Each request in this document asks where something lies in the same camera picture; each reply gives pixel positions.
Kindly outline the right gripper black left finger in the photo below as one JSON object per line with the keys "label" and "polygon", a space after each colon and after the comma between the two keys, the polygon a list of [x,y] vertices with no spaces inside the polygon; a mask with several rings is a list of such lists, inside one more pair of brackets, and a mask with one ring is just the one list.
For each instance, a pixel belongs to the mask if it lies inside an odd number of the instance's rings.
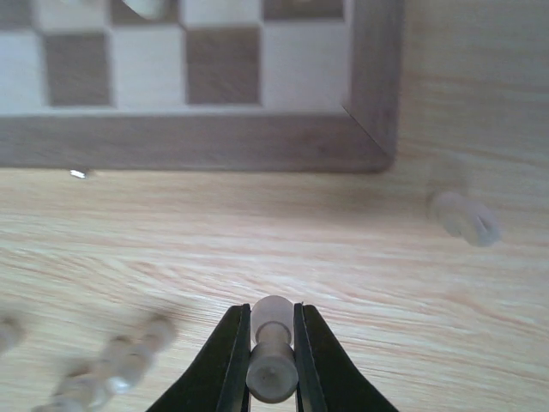
{"label": "right gripper black left finger", "polygon": [[148,412],[250,410],[250,306],[231,306],[202,349]]}

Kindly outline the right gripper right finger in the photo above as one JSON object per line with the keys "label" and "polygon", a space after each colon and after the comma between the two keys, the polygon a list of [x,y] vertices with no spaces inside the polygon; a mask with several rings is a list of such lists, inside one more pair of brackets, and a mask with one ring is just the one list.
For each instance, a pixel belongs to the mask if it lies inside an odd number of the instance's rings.
{"label": "right gripper right finger", "polygon": [[313,305],[294,306],[297,411],[397,412],[353,364]]}

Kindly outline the light piece front tall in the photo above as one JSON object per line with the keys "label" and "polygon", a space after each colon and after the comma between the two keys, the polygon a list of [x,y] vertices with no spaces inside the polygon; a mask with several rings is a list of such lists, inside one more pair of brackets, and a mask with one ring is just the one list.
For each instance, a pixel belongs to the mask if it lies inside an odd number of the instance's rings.
{"label": "light piece front tall", "polygon": [[99,357],[97,373],[109,395],[132,391],[153,363],[154,352],[144,342],[127,336],[111,339]]}

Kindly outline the light piece lowest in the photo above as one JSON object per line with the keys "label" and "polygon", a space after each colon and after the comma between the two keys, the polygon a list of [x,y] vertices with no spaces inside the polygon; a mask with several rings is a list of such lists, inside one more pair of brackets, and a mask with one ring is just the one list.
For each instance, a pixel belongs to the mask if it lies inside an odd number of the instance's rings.
{"label": "light piece lowest", "polygon": [[494,213],[483,203],[453,191],[436,192],[428,203],[428,216],[454,238],[475,247],[488,247],[501,240]]}

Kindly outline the wooden chess board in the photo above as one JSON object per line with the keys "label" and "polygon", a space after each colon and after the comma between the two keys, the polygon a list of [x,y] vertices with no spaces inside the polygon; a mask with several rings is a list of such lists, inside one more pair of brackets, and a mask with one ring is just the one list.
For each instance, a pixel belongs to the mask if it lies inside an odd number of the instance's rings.
{"label": "wooden chess board", "polygon": [[395,158],[401,1],[1,4],[3,167],[370,173]]}

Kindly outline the light piece front pair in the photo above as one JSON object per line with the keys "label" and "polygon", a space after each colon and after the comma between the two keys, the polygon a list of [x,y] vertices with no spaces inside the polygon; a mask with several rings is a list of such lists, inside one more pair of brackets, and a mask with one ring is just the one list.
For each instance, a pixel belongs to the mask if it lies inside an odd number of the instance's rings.
{"label": "light piece front pair", "polygon": [[97,368],[88,363],[68,373],[51,394],[47,403],[35,406],[35,412],[100,411],[110,396]]}

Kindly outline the board metal clasp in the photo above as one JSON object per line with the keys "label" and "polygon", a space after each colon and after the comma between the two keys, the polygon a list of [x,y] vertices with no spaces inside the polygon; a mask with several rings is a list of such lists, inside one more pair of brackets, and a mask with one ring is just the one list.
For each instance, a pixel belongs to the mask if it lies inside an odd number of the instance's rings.
{"label": "board metal clasp", "polygon": [[75,177],[77,179],[86,179],[87,178],[87,175],[88,175],[88,172],[87,171],[84,171],[84,170],[76,170],[76,169],[71,169],[69,171],[69,174],[72,176],[72,177]]}

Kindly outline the light piece front centre two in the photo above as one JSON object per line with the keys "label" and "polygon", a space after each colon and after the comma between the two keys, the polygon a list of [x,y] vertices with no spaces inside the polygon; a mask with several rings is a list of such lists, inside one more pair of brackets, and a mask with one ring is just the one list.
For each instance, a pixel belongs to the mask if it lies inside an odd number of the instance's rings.
{"label": "light piece front centre two", "polygon": [[5,354],[18,346],[24,337],[24,330],[12,318],[1,318],[0,353]]}

